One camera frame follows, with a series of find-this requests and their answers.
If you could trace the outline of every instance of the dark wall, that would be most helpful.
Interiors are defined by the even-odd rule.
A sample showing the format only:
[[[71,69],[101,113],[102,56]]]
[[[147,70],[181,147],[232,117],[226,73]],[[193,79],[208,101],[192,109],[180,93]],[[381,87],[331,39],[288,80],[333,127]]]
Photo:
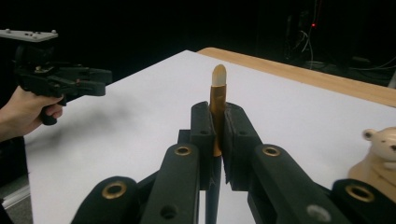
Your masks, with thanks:
[[[217,47],[282,63],[309,60],[290,46],[301,39],[300,30],[308,33],[314,6],[320,13],[312,32],[316,56],[344,64],[355,54],[381,61],[396,51],[395,2],[6,0],[0,29],[55,29],[57,58],[112,70],[118,80],[184,49]]]
[[[184,49],[254,50],[257,1],[7,0],[0,29],[56,30],[56,57],[123,78]]]

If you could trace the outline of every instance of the bear ear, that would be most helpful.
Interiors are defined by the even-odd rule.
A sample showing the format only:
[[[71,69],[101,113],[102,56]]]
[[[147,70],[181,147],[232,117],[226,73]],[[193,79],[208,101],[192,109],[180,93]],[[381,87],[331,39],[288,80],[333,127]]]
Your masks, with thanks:
[[[363,131],[363,138],[368,141],[371,141],[373,138],[373,135],[375,133],[376,133],[376,130],[374,130],[374,129],[366,129]]]

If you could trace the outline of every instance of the cable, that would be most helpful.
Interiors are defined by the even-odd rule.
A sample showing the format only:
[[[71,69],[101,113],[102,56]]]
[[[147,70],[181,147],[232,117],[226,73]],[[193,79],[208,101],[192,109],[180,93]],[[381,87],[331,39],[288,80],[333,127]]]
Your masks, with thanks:
[[[388,65],[388,64],[390,64],[390,63],[392,63],[392,62],[395,61],[395,60],[396,60],[396,56],[395,56],[394,58],[392,58],[389,62],[384,63],[384,64],[382,64],[382,65],[380,65],[380,66],[377,66],[377,67],[373,67],[373,68],[355,68],[355,67],[350,67],[349,69],[362,70],[362,71],[390,69],[390,68],[396,67],[396,65],[391,66],[391,67],[384,67],[384,66],[386,66],[386,65]]]
[[[306,36],[306,43],[305,43],[305,46],[301,52],[304,52],[304,50],[306,49],[306,45],[309,46],[309,51],[311,51],[311,64],[309,65],[309,69],[312,70],[312,62],[314,61],[314,51],[312,50],[311,40],[309,38],[309,35],[306,32],[304,32],[304,31],[300,31],[300,32],[303,33],[304,36]]]

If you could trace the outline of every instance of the wooden table edge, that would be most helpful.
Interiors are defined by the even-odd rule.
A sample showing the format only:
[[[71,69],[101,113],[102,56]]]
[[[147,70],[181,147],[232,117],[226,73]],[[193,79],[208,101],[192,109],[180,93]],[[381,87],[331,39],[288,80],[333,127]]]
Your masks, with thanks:
[[[277,63],[261,58],[228,51],[225,49],[205,48],[197,51],[205,56],[225,62],[239,64],[258,71],[285,77],[329,91],[336,91],[363,100],[396,107],[396,90],[361,82],[345,77],[337,77],[317,71],[304,69],[284,63]]]

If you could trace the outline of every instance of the finger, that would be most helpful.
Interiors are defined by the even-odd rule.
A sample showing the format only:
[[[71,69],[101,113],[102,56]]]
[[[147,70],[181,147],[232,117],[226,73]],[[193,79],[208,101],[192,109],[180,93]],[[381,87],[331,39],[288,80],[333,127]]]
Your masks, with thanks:
[[[62,112],[63,108],[62,105],[50,105],[46,109],[46,114],[52,116],[54,113]]]
[[[58,102],[60,102],[64,97],[62,96],[57,98],[57,97],[38,96],[38,98],[40,98],[39,99],[40,104],[46,106],[46,105],[55,105]]]
[[[61,110],[61,111],[53,113],[52,117],[55,118],[55,119],[58,119],[58,118],[60,118],[62,116],[62,114],[63,114],[63,111]]]

